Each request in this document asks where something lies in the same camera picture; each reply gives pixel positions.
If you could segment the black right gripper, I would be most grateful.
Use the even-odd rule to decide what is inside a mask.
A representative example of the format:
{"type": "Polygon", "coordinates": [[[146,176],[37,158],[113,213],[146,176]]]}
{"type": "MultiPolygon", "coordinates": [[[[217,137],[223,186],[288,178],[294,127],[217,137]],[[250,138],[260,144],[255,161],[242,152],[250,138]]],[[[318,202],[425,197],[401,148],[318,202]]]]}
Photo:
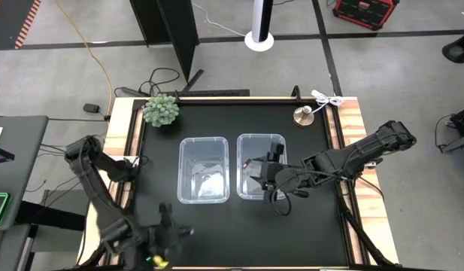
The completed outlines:
{"type": "Polygon", "coordinates": [[[284,154],[284,150],[284,144],[271,143],[270,151],[268,151],[265,156],[251,159],[251,161],[254,162],[252,162],[250,166],[260,169],[256,181],[260,184],[263,191],[263,199],[266,202],[285,199],[287,197],[287,195],[280,190],[276,191],[278,187],[276,174],[285,168],[285,165],[280,163],[280,158],[284,154]]]}

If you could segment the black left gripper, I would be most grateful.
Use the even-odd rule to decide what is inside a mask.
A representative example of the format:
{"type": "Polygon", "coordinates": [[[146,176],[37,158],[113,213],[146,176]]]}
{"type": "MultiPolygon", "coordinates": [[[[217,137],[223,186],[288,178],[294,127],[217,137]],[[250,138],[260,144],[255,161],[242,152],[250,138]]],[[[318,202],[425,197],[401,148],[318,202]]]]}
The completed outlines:
{"type": "Polygon", "coordinates": [[[181,253],[180,236],[190,236],[191,226],[178,226],[172,217],[172,205],[159,204],[160,221],[151,227],[152,244],[150,252],[153,256],[178,257],[181,253]]]}

